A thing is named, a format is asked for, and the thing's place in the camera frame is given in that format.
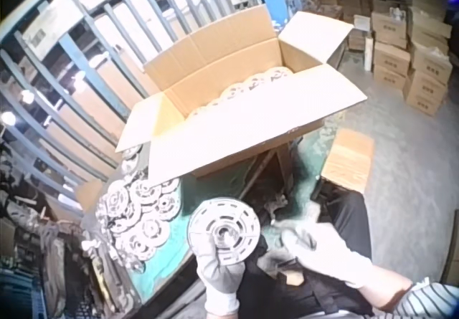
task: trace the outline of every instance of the stack of metal discs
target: stack of metal discs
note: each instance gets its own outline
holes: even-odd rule
[[[179,215],[181,198],[178,178],[150,185],[147,169],[138,170],[139,151],[123,153],[123,163],[130,161],[135,166],[124,172],[122,163],[124,178],[109,185],[95,215],[111,244],[110,256],[120,265],[142,272],[144,262],[167,242],[169,222]]]

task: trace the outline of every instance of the striped sleeve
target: striped sleeve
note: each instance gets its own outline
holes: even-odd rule
[[[459,303],[459,288],[432,283],[414,286],[400,300],[394,314],[403,317],[450,318]]]

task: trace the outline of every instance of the wrist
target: wrist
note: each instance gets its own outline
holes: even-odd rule
[[[223,317],[236,314],[239,310],[239,301],[235,292],[225,294],[214,289],[212,286],[207,286],[204,307],[209,314]]]

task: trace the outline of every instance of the white work glove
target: white work glove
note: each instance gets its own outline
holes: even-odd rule
[[[287,250],[306,268],[344,281],[349,287],[363,287],[371,277],[372,261],[352,252],[329,223],[282,225],[281,239]]]
[[[220,265],[217,248],[209,235],[204,235],[194,246],[194,253],[198,263],[197,274],[206,286],[206,311],[218,316],[237,313],[239,301],[236,292],[244,275],[244,262]]]

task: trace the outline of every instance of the concrete floor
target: concrete floor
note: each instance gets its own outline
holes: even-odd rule
[[[361,54],[346,53],[340,71],[369,98],[341,125],[376,143],[365,193],[374,263],[439,280],[459,208],[459,105],[447,99],[434,118],[411,108],[401,91],[373,81]]]

